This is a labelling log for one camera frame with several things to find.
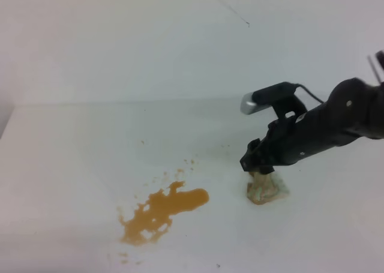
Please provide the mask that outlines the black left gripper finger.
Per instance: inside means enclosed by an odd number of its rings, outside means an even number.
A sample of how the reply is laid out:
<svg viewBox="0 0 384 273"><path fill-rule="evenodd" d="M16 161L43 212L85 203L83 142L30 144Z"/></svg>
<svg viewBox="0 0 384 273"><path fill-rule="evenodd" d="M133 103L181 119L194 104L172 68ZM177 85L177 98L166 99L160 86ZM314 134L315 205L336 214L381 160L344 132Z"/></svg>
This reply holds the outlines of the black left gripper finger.
<svg viewBox="0 0 384 273"><path fill-rule="evenodd" d="M251 166L250 166L249 161L248 161L247 158L242 158L240 160L240 164L241 164L241 167L242 167L243 171L245 171L245 172L249 172L250 171Z"/></svg>

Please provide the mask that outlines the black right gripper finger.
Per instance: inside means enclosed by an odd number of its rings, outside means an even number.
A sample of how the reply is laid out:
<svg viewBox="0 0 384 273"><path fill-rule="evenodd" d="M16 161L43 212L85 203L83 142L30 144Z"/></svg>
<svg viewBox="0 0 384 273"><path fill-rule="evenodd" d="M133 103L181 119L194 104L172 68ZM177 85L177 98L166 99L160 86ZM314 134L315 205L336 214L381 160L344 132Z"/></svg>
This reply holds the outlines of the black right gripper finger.
<svg viewBox="0 0 384 273"><path fill-rule="evenodd" d="M268 175L274 172L274 167L273 166L260 166L258 168L258 172L261 175Z"/></svg>

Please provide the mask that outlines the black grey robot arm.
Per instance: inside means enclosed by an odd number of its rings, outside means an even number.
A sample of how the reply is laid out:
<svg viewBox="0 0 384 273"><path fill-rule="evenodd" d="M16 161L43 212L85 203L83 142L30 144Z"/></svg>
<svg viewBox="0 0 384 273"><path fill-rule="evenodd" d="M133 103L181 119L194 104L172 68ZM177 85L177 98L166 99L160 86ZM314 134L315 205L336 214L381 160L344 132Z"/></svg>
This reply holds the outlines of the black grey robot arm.
<svg viewBox="0 0 384 273"><path fill-rule="evenodd" d="M295 95L298 83L281 82L244 95L241 112L273 108L277 119L263 139L252 140L240 159L245 172L267 175L360 137L383 138L383 82L377 86L353 78L339 83L326 102L307 110Z"/></svg>

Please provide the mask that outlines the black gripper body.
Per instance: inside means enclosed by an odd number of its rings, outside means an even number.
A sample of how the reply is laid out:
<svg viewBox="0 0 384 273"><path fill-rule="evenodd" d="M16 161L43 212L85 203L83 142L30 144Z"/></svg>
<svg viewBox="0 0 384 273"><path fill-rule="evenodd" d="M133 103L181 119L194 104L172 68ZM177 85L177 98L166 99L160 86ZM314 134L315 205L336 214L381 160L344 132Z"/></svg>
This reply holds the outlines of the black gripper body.
<svg viewBox="0 0 384 273"><path fill-rule="evenodd" d="M249 172L258 172L260 166L290 166L358 138L357 134L332 128L326 106L320 105L297 118L270 123L266 136L251 141L242 158L248 159Z"/></svg>

